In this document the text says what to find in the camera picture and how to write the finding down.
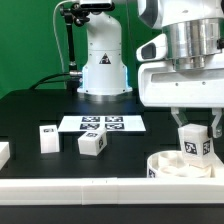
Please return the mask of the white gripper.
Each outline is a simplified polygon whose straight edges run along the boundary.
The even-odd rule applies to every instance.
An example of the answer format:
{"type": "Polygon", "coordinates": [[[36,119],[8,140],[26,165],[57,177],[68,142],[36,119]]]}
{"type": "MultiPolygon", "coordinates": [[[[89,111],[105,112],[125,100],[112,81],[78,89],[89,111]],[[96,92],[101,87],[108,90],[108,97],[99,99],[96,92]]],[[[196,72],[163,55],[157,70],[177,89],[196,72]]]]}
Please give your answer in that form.
{"type": "Polygon", "coordinates": [[[224,68],[176,72],[170,62],[142,64],[138,71],[140,100],[146,107],[172,107],[171,114],[182,127],[187,124],[185,108],[213,108],[208,136],[222,136],[224,114],[224,68]]]}

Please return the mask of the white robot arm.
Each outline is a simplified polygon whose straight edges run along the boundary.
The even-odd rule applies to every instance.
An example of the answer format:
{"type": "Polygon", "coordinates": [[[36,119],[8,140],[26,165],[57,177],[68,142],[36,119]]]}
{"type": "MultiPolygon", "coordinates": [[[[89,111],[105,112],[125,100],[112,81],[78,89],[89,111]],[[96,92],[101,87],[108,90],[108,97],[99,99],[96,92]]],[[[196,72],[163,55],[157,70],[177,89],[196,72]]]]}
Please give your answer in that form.
{"type": "Polygon", "coordinates": [[[208,133],[222,135],[224,0],[137,0],[144,24],[161,32],[136,51],[138,90],[146,107],[169,107],[187,123],[186,108],[210,108],[208,133]]]}

